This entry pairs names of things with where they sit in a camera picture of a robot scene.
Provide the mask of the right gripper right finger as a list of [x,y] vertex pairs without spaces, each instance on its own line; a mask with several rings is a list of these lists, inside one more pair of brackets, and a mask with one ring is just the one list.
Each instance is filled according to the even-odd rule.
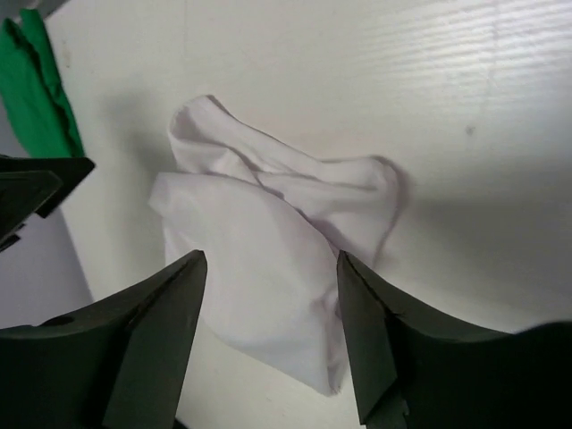
[[471,324],[337,261],[358,418],[367,428],[568,428],[571,324]]

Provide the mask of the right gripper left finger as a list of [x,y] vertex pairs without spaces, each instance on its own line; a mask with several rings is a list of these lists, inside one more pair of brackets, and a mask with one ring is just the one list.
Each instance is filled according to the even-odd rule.
[[2,427],[180,427],[206,273],[194,250],[89,306],[3,329]]

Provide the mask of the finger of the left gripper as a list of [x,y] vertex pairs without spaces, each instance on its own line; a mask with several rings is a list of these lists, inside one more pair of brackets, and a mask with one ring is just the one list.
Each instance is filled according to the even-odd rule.
[[57,182],[36,214],[47,218],[95,168],[95,163],[87,157],[33,159],[27,168],[29,172],[42,173]]
[[18,231],[32,215],[49,216],[59,206],[62,182],[49,171],[1,173],[1,249],[20,237]]

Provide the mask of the white t shirt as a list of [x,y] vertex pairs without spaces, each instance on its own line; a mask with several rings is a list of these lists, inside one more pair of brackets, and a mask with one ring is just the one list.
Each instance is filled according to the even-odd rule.
[[341,251],[374,265],[397,220],[400,178],[371,156],[313,158],[240,122],[213,98],[173,114],[177,165],[149,198],[172,262],[207,260],[200,310],[224,344],[332,396],[348,368]]

